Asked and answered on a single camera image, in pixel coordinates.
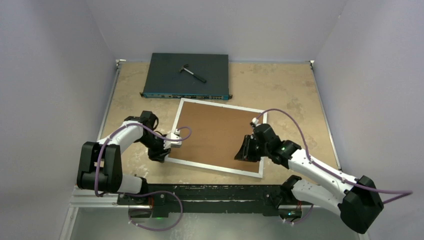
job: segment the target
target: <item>brown board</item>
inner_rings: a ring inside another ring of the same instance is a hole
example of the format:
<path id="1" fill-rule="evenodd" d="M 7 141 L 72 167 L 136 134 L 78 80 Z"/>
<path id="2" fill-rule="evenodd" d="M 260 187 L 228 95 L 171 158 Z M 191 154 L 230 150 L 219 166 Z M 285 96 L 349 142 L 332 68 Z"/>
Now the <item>brown board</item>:
<path id="1" fill-rule="evenodd" d="M 234 160 L 244 136 L 252 134 L 250 122 L 258 115 L 253 111 L 184 101 L 176 128 L 188 126 L 192 134 L 180 148 L 172 149 L 169 158 L 258 173 L 260 162 Z M 187 129 L 181 130 L 181 137 L 187 134 Z"/>

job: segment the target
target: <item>white robotic arm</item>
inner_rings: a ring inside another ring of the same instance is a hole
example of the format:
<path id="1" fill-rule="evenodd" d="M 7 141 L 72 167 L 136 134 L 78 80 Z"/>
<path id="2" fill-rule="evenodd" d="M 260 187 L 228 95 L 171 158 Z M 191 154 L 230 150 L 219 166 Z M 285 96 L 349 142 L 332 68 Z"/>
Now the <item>white robotic arm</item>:
<path id="1" fill-rule="evenodd" d="M 266 156 L 273 163 L 301 173 L 317 183 L 292 175 L 281 186 L 286 201 L 295 199 L 325 208 L 339 215 L 346 225 L 358 233 L 364 233 L 383 210 L 384 206 L 377 192 L 344 182 L 375 189 L 374 182 L 368 177 L 356 178 L 313 156 L 308 159 L 305 149 L 290 140 L 281 141 L 269 124 L 258 125 L 253 119 L 252 126 L 253 134 L 244 136 L 240 151 L 234 159 L 257 162 Z"/>
<path id="2" fill-rule="evenodd" d="M 151 111 L 143 111 L 140 117 L 129 116 L 113 133 L 97 142 L 86 142 L 82 146 L 78 169 L 77 185 L 81 189 L 93 189 L 98 181 L 98 189 L 109 193 L 138 194 L 147 188 L 146 179 L 124 174 L 121 154 L 132 144 L 140 142 L 148 148 L 148 157 L 152 161 L 164 162 L 170 148 L 181 146 L 180 131 L 167 135 L 155 133 L 159 119 Z M 103 146 L 101 159 L 104 164 L 101 173 L 96 176 L 95 163 Z"/>

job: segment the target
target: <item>table surface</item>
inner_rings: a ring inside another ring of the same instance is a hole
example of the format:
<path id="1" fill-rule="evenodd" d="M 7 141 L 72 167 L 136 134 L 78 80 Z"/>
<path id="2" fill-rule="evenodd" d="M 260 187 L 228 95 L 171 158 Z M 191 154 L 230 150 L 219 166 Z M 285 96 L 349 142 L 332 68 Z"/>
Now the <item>table surface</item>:
<path id="1" fill-rule="evenodd" d="M 104 122 L 102 138 L 116 130 L 126 117 L 139 116 L 143 110 L 157 115 L 158 131 L 168 133 L 171 130 L 180 99 L 140 97 L 148 70 L 148 62 L 123 63 Z M 229 91 L 233 99 L 210 102 L 260 110 L 285 110 L 299 123 L 311 155 L 338 168 L 314 75 L 308 63 L 230 63 Z M 268 114 L 268 123 L 282 140 L 292 140 L 303 147 L 300 134 L 288 117 L 272 111 Z M 159 184 L 281 184 L 291 175 L 304 177 L 273 164 L 268 158 L 265 159 L 263 178 L 255 178 L 171 162 L 159 163 L 149 160 L 147 152 L 142 144 L 132 144 L 122 154 L 123 172 L 137 174 L 147 178 L 148 183 Z"/>

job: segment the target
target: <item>black hammer handle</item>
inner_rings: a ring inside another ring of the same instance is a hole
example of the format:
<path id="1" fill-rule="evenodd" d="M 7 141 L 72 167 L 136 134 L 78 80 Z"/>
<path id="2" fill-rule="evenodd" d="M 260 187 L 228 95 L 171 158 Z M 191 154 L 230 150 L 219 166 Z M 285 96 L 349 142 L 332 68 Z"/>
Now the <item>black hammer handle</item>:
<path id="1" fill-rule="evenodd" d="M 201 77 L 201 76 L 197 75 L 196 73 L 194 73 L 194 74 L 193 74 L 193 76 L 194 76 L 195 78 L 197 78 L 198 80 L 202 81 L 204 84 L 206 83 L 206 79 L 204 79 L 203 77 Z"/>

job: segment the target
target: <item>cable connector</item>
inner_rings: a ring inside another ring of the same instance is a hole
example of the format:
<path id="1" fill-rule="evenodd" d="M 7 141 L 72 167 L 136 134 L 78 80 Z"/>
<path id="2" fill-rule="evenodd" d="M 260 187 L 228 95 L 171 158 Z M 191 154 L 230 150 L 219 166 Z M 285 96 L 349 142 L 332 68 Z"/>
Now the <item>cable connector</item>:
<path id="1" fill-rule="evenodd" d="M 258 126 L 258 123 L 259 123 L 259 119 L 257 119 L 256 117 L 254 117 L 254 118 L 252 119 L 252 122 L 250 122 L 250 125 L 251 125 L 253 128 L 255 128 L 255 127 L 257 127 L 257 126 Z"/>

